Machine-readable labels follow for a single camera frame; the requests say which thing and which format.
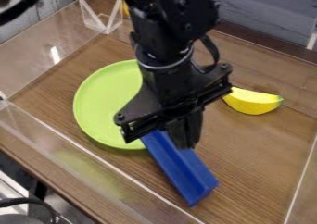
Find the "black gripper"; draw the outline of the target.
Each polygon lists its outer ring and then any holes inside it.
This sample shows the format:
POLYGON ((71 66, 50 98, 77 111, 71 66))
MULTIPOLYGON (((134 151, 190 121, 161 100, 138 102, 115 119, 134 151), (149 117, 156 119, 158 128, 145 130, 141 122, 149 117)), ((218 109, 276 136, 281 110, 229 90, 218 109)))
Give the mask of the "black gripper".
POLYGON ((201 139, 208 104, 232 92, 233 68, 218 63, 202 69, 192 58, 169 64, 137 57, 142 86, 114 116, 130 143, 150 132, 166 131, 178 149, 196 147, 201 139))

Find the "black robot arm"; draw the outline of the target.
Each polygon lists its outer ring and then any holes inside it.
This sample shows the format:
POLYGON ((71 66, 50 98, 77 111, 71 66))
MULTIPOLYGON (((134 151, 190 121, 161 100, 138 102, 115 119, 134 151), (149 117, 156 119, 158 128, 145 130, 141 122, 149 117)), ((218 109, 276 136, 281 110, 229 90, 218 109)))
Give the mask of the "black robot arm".
MULTIPOLYGON (((218 23, 214 0, 125 0, 142 86, 114 116, 125 140, 165 131, 176 147, 196 147, 208 104, 232 92, 233 68, 220 61, 208 32, 218 23)), ((10 0, 0 0, 4 5, 10 0)), ((20 0, 0 13, 8 24, 39 2, 20 0)))

